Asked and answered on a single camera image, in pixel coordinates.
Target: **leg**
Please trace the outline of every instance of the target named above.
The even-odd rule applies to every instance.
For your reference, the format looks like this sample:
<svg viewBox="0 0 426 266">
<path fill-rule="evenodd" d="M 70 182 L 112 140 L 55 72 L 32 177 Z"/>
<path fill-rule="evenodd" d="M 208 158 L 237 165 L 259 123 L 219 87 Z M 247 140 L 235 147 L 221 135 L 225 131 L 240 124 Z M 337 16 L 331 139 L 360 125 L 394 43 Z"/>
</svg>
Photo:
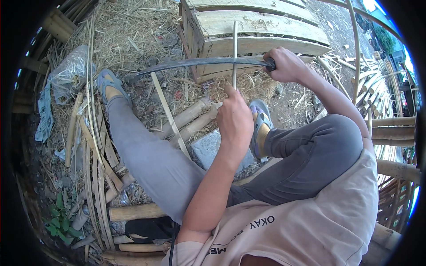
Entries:
<svg viewBox="0 0 426 266">
<path fill-rule="evenodd" d="M 112 139 L 130 174 L 167 215 L 181 224 L 205 171 L 167 140 L 149 132 L 122 95 L 110 98 L 106 110 Z"/>
<path fill-rule="evenodd" d="M 251 182 L 232 186 L 232 205 L 252 199 L 279 205 L 315 197 L 358 160 L 362 149 L 357 125 L 338 114 L 297 129 L 272 129 L 263 151 L 283 160 Z"/>
</svg>

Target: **forearm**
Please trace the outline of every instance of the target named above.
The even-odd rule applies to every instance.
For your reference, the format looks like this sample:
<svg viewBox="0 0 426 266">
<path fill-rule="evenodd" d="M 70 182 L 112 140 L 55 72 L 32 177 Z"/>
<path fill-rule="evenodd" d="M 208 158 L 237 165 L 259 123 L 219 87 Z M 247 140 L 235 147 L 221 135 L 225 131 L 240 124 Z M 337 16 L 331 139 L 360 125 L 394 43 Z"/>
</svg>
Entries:
<svg viewBox="0 0 426 266">
<path fill-rule="evenodd" d="M 340 114 L 350 118 L 360 129 L 361 136 L 370 138 L 367 125 L 360 112 L 337 88 L 312 70 L 301 83 L 315 93 L 329 114 Z"/>
<path fill-rule="evenodd" d="M 185 212 L 181 230 L 187 231 L 187 233 L 179 233 L 178 242 L 187 241 L 185 235 L 192 238 L 188 231 L 208 233 L 208 236 L 210 236 L 210 232 L 222 218 L 230 186 L 239 161 L 241 161 L 235 160 L 230 154 L 231 152 L 225 146 L 219 148 L 218 154 Z"/>
</svg>

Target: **black cable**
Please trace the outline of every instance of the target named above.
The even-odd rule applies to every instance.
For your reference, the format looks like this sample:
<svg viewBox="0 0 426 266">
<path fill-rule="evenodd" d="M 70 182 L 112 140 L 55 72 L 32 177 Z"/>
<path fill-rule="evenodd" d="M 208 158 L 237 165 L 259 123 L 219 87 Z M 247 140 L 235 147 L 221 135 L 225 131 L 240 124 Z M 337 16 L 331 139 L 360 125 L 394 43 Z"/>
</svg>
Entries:
<svg viewBox="0 0 426 266">
<path fill-rule="evenodd" d="M 179 233 L 181 225 L 178 224 L 178 223 L 176 223 L 176 222 L 174 222 L 174 226 L 173 227 L 176 227 L 176 229 L 173 231 L 172 245 L 170 246 L 169 266 L 172 266 L 172 262 L 173 262 L 173 249 L 175 247 L 176 235 Z"/>
</svg>

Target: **left hand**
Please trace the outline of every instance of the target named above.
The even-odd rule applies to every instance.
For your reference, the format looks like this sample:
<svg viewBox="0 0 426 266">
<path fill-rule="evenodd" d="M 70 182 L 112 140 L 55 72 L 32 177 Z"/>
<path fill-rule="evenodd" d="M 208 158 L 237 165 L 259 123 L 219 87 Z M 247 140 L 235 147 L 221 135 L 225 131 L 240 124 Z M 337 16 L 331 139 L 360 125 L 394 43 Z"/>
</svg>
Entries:
<svg viewBox="0 0 426 266">
<path fill-rule="evenodd" d="M 218 109 L 216 117 L 222 137 L 220 146 L 226 147 L 232 153 L 235 152 L 233 156 L 237 158 L 242 156 L 242 160 L 253 135 L 253 116 L 238 91 L 231 85 L 226 85 L 225 92 L 228 98 L 223 100 L 223 105 Z"/>
</svg>

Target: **knife handle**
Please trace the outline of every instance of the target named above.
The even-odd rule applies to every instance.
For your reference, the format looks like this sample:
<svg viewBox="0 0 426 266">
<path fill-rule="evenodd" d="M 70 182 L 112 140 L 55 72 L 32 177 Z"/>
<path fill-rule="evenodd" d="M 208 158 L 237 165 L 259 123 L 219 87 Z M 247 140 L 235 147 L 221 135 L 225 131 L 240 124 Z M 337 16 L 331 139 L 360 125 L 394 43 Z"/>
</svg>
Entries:
<svg viewBox="0 0 426 266">
<path fill-rule="evenodd" d="M 271 72 L 275 70 L 275 61 L 272 59 L 272 57 L 268 57 L 265 62 L 269 63 L 270 66 L 267 66 L 266 69 Z"/>
</svg>

